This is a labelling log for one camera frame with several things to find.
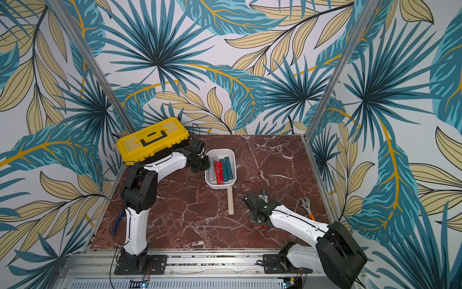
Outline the aluminium corner post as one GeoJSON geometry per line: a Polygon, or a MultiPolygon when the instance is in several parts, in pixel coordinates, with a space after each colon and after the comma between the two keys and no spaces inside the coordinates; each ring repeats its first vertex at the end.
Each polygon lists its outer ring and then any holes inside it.
{"type": "Polygon", "coordinates": [[[342,71],[347,66],[348,61],[350,60],[354,52],[354,49],[356,45],[358,44],[361,38],[361,35],[364,29],[366,28],[378,2],[379,1],[377,0],[367,1],[364,4],[363,10],[361,11],[361,14],[359,15],[357,22],[355,23],[355,26],[353,26],[351,37],[345,44],[344,50],[342,54],[340,55],[339,61],[337,65],[335,66],[335,69],[332,73],[331,78],[329,79],[326,89],[316,107],[316,111],[310,120],[310,125],[308,126],[308,129],[304,135],[304,140],[306,141],[306,143],[309,143],[311,138],[314,136],[316,127],[322,118],[323,111],[327,107],[329,97],[331,97],[331,94],[334,91],[334,87],[336,83],[338,82],[342,71]]]}
{"type": "Polygon", "coordinates": [[[83,57],[83,61],[88,66],[89,70],[93,74],[93,77],[100,84],[101,89],[105,93],[109,102],[113,106],[113,110],[119,115],[123,126],[130,132],[135,132],[132,122],[127,117],[126,113],[123,110],[121,103],[119,102],[114,90],[112,89],[110,83],[108,82],[106,76],[103,73],[103,70],[98,65],[96,58],[91,51],[86,39],[85,39],[85,29],[86,26],[83,21],[82,14],[78,11],[78,7],[75,1],[71,1],[74,9],[78,13],[79,20],[74,20],[70,10],[66,7],[64,1],[51,0],[48,1],[48,4],[52,11],[56,14],[58,20],[61,22],[63,28],[67,31],[69,38],[77,47],[80,54],[83,57]]]}

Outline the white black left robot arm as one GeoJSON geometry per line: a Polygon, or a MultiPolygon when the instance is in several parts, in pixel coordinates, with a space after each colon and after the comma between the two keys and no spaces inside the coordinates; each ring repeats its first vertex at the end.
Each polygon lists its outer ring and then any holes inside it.
{"type": "Polygon", "coordinates": [[[141,255],[148,248],[146,230],[148,215],[157,199],[158,183],[170,174],[189,167],[193,172],[210,168],[205,150],[180,148],[169,156],[151,158],[128,167],[122,191],[127,216],[124,250],[130,255],[141,255]]]}

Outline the right aluminium corner post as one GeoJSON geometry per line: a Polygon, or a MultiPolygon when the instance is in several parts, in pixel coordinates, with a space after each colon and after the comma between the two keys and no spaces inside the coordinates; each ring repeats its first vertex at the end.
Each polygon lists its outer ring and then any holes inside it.
{"type": "Polygon", "coordinates": [[[329,79],[326,89],[316,107],[316,111],[310,120],[310,125],[308,126],[308,129],[304,135],[304,140],[306,141],[306,143],[309,143],[311,138],[314,136],[316,127],[322,118],[323,111],[327,107],[329,97],[331,97],[331,94],[334,91],[334,87],[336,83],[338,82],[342,71],[347,66],[348,61],[350,60],[354,52],[354,49],[356,45],[358,44],[361,38],[361,35],[364,29],[366,28],[378,2],[379,1],[377,0],[367,1],[364,4],[363,10],[361,11],[361,14],[359,15],[357,22],[355,23],[355,26],[353,26],[351,37],[345,44],[344,50],[342,54],[340,55],[339,61],[337,65],[335,66],[335,69],[332,73],[331,78],[329,79]]]}

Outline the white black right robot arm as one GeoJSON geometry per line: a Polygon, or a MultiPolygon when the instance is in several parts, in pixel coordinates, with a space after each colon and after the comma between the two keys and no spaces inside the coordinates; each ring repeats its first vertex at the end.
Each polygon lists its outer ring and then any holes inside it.
{"type": "Polygon", "coordinates": [[[243,202],[252,223],[284,230],[305,242],[289,242],[278,254],[265,254],[261,264],[266,274],[302,277],[320,272],[340,289],[350,289],[358,280],[368,259],[343,224],[326,224],[302,216],[265,194],[251,192],[243,202]]]}

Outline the beige wooden block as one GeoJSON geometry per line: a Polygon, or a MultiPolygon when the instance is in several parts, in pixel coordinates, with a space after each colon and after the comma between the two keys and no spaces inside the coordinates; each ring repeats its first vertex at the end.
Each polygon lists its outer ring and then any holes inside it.
{"type": "Polygon", "coordinates": [[[235,214],[234,204],[233,204],[233,188],[232,186],[227,188],[227,208],[228,214],[233,216],[235,214]]]}

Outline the teal block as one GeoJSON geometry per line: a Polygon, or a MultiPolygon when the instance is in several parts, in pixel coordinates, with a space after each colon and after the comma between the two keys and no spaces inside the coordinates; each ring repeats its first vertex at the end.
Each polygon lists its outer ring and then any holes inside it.
{"type": "Polygon", "coordinates": [[[228,182],[229,180],[229,174],[227,172],[227,166],[226,166],[225,159],[221,158],[220,163],[221,163],[222,174],[223,174],[223,182],[225,183],[225,182],[228,182]]]}
{"type": "Polygon", "coordinates": [[[226,166],[226,172],[228,175],[228,180],[233,179],[233,171],[232,171],[231,161],[229,157],[225,157],[225,166],[226,166]]]}

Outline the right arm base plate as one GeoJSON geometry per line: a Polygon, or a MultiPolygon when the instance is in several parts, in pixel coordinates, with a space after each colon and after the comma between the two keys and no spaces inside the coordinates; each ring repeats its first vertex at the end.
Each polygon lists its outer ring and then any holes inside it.
{"type": "Polygon", "coordinates": [[[296,268],[284,254],[265,254],[261,260],[257,260],[265,274],[305,274],[313,273],[312,269],[296,268]]]}

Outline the left aluminium corner post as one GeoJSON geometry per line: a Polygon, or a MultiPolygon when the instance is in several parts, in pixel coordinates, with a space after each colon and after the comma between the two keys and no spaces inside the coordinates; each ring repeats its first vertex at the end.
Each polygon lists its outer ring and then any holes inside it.
{"type": "Polygon", "coordinates": [[[123,110],[121,103],[119,102],[114,90],[112,89],[110,83],[108,82],[106,76],[103,73],[103,70],[98,65],[96,58],[91,51],[86,39],[85,39],[85,29],[86,26],[83,21],[82,14],[78,11],[78,7],[75,1],[71,1],[74,9],[78,13],[79,20],[74,20],[70,10],[66,7],[64,1],[51,0],[48,1],[48,4],[52,11],[56,14],[58,20],[61,22],[63,28],[67,31],[69,38],[77,47],[80,54],[83,57],[83,61],[88,66],[89,70],[93,74],[93,77],[100,84],[101,89],[105,93],[109,102],[113,106],[113,110],[119,115],[123,126],[130,132],[135,132],[132,122],[127,117],[126,113],[123,110]]]}

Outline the aluminium front rail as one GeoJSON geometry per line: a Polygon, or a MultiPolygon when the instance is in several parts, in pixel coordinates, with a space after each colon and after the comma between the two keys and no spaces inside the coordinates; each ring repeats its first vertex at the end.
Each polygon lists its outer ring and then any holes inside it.
{"type": "Polygon", "coordinates": [[[312,273],[265,273],[264,255],[277,249],[180,250],[155,249],[150,255],[166,257],[164,273],[150,266],[150,273],[115,275],[115,250],[93,250],[71,256],[59,274],[55,289],[130,289],[141,282],[148,289],[282,289],[285,281],[298,278],[297,287],[334,289],[319,271],[312,273]]]}

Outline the orange adjustable wrench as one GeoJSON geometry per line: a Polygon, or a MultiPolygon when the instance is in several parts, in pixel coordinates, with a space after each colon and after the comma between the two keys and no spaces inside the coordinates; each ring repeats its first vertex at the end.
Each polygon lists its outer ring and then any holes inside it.
{"type": "Polygon", "coordinates": [[[315,221],[314,214],[311,211],[310,204],[311,204],[311,202],[310,202],[310,200],[308,198],[303,198],[302,199],[302,207],[306,210],[306,212],[308,214],[308,218],[315,221]]]}

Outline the blue handled pliers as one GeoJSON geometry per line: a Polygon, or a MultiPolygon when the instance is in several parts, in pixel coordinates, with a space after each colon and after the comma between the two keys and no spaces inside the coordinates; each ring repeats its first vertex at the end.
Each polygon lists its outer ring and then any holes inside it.
{"type": "Polygon", "coordinates": [[[118,229],[119,223],[123,219],[124,216],[125,216],[125,210],[121,210],[119,212],[119,215],[118,215],[117,219],[115,220],[113,228],[112,228],[112,235],[113,236],[115,236],[117,234],[117,229],[118,229]]]}

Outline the yellow black toolbox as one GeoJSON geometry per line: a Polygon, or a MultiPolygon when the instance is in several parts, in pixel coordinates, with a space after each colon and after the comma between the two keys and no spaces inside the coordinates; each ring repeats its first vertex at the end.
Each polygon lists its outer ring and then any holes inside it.
{"type": "Polygon", "coordinates": [[[168,118],[122,137],[117,141],[119,153],[127,165],[146,161],[163,149],[188,143],[190,134],[177,118],[168,118]]]}

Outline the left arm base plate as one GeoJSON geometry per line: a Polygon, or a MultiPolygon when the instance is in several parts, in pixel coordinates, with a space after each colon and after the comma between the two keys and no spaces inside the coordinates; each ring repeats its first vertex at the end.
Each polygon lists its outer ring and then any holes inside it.
{"type": "Polygon", "coordinates": [[[167,255],[142,255],[133,257],[123,255],[117,261],[115,275],[163,275],[166,269],[167,255]]]}

